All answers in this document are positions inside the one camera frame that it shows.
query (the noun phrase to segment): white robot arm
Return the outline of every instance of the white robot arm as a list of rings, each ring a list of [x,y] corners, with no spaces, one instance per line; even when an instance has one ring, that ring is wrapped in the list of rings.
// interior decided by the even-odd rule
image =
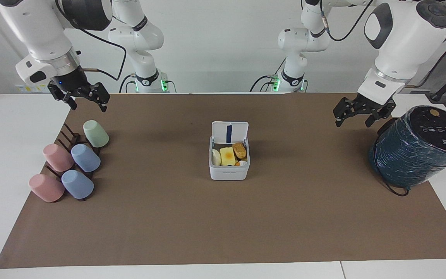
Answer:
[[[446,40],[446,2],[382,2],[368,17],[364,34],[379,55],[357,97],[343,98],[333,110],[337,127],[357,114],[370,115],[367,127],[390,116],[393,95]]]
[[[71,98],[84,97],[104,112],[110,95],[101,83],[87,81],[64,27],[104,30],[112,19],[110,0],[0,0],[0,12],[29,55],[16,65],[28,84],[50,81],[53,97],[76,108]],[[67,15],[71,24],[61,12]]]
[[[328,21],[331,7],[368,5],[366,0],[305,0],[301,20],[306,28],[283,30],[278,45],[287,53],[285,68],[278,77],[278,91],[298,91],[304,80],[307,59],[303,52],[324,51],[329,46]],[[370,127],[387,118],[395,103],[391,99],[416,75],[446,39],[446,2],[437,0],[373,0],[364,34],[379,50],[355,100],[342,99],[333,113],[340,127],[357,114],[370,114]]]
[[[166,74],[156,68],[154,58],[147,53],[163,46],[163,32],[147,20],[138,0],[113,0],[113,9],[118,20],[128,26],[111,29],[108,37],[111,42],[126,49],[135,69],[138,92],[168,90]]]

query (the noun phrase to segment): open lid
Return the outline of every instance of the open lid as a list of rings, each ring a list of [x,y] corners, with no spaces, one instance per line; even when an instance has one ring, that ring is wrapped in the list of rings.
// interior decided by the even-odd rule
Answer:
[[[215,121],[211,135],[214,143],[243,143],[247,138],[249,123]]]

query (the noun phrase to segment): plastic cup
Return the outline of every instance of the plastic cup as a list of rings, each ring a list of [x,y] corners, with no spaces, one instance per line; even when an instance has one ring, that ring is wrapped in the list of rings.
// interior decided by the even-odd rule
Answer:
[[[71,156],[75,160],[75,163],[85,172],[94,171],[101,164],[99,156],[92,149],[81,143],[71,149]]]
[[[47,145],[42,153],[55,171],[67,171],[75,164],[71,154],[65,148],[55,143]]]
[[[110,141],[110,136],[96,120],[85,122],[83,128],[85,136],[95,148],[102,148]]]
[[[94,182],[83,173],[69,170],[62,175],[62,182],[73,198],[87,198],[94,190]]]
[[[59,200],[65,192],[65,187],[60,181],[42,173],[32,176],[29,187],[34,194],[48,203]]]

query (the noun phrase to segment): food item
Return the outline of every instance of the food item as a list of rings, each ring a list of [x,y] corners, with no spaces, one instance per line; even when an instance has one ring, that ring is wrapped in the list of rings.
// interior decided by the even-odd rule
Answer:
[[[234,143],[232,145],[232,148],[235,152],[235,155],[237,155],[237,158],[243,159],[247,157],[247,151],[245,150],[245,147],[242,143]]]
[[[235,166],[236,160],[233,154],[233,148],[220,149],[221,165],[222,166]]]
[[[218,150],[211,150],[211,162],[215,166],[221,166],[221,154]]]
[[[235,164],[235,166],[240,166],[240,167],[243,167],[243,166],[245,166],[245,165],[247,165],[248,163],[246,162],[246,161],[239,161],[239,162],[237,162],[237,164]]]

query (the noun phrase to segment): white container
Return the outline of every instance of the white container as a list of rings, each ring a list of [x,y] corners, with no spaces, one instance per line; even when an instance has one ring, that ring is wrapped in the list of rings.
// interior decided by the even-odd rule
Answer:
[[[213,180],[244,180],[251,164],[249,142],[247,141],[247,122],[222,122],[212,124],[211,138],[209,139],[209,171]],[[214,145],[243,143],[247,150],[247,164],[245,166],[215,166],[212,162]]]

